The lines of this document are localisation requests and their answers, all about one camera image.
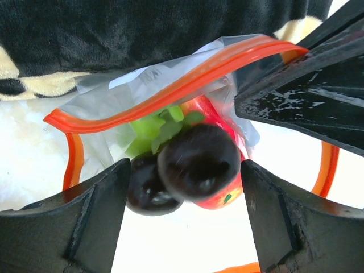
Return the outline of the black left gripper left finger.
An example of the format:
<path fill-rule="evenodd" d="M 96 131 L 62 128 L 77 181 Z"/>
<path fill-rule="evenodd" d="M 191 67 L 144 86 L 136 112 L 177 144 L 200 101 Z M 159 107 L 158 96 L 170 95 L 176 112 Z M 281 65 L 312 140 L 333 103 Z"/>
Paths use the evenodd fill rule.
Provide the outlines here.
<path fill-rule="evenodd" d="M 110 272 L 131 165 L 98 175 L 19 210 L 1 212 L 2 272 Z"/>

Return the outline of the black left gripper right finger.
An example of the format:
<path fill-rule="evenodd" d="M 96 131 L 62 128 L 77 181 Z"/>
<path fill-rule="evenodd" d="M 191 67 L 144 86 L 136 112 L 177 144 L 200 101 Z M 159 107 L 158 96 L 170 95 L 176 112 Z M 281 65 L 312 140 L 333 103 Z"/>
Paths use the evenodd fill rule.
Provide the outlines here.
<path fill-rule="evenodd" d="M 262 272 L 363 272 L 363 211 L 306 191 L 252 160 L 241 164 Z"/>

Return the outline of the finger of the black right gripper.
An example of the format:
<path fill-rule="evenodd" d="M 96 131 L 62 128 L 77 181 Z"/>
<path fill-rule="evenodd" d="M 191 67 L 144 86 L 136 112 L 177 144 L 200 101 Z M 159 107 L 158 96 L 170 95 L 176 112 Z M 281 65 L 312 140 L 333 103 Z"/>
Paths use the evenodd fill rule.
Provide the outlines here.
<path fill-rule="evenodd" d="M 363 20 L 235 98 L 238 117 L 363 155 Z"/>
<path fill-rule="evenodd" d="M 363 1 L 350 0 L 297 45 L 313 49 L 361 19 L 363 19 Z"/>

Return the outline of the dark purple toy fruit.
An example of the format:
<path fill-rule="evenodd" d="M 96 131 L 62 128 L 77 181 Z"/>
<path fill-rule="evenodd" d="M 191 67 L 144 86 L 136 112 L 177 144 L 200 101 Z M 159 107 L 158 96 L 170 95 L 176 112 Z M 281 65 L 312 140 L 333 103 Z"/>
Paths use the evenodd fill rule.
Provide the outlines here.
<path fill-rule="evenodd" d="M 217 182 L 209 172 L 227 168 L 227 178 L 240 174 L 242 156 L 221 128 L 200 123 L 183 130 L 153 154 L 131 160 L 127 207 L 144 216 L 170 214 L 183 202 L 202 200 Z"/>

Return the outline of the green toy pear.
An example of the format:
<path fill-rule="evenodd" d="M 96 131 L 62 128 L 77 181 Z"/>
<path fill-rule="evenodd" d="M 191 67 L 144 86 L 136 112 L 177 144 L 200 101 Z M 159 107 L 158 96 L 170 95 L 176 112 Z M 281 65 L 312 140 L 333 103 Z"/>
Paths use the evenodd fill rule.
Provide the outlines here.
<path fill-rule="evenodd" d="M 203 121 L 205 116 L 198 110 L 184 114 L 180 106 L 172 106 L 130 122 L 136 137 L 127 148 L 126 155 L 134 158 L 145 152 L 156 154 L 178 133 Z"/>

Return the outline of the red yellow toy apple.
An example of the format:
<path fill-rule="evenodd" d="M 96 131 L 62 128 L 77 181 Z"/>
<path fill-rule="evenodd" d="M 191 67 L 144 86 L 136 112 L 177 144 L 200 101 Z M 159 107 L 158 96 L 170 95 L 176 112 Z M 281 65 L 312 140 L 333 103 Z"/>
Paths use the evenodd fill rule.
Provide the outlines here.
<path fill-rule="evenodd" d="M 222 119 L 207 97 L 200 96 L 194 98 L 181 104 L 180 108 L 184 115 L 193 111 L 200 112 L 205 117 L 203 120 L 204 124 L 221 128 L 231 137 L 238 148 L 244 146 L 240 144 L 240 136 Z M 228 169 L 222 166 L 217 168 L 216 171 L 209 172 L 210 177 L 217 181 L 210 191 L 211 194 L 208 197 L 202 198 L 202 200 L 193 200 L 192 202 L 204 209 L 217 210 L 229 205 L 239 197 L 243 192 L 241 176 L 237 174 L 234 179 L 225 181 L 227 171 Z"/>

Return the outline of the clear zip bag red zipper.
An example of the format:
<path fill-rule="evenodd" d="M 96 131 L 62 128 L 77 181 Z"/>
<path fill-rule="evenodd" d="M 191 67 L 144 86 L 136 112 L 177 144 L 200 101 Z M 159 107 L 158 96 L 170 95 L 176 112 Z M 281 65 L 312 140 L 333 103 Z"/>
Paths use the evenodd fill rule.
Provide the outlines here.
<path fill-rule="evenodd" d="M 62 131 L 69 148 L 63 188 L 106 169 L 126 155 L 136 133 L 130 122 L 167 107 L 205 96 L 241 138 L 242 159 L 252 157 L 260 136 L 249 120 L 237 117 L 238 79 L 251 81 L 269 68 L 288 64 L 307 49 L 265 35 L 221 37 L 197 52 L 137 69 L 93 88 L 80 78 L 78 94 L 45 117 Z"/>

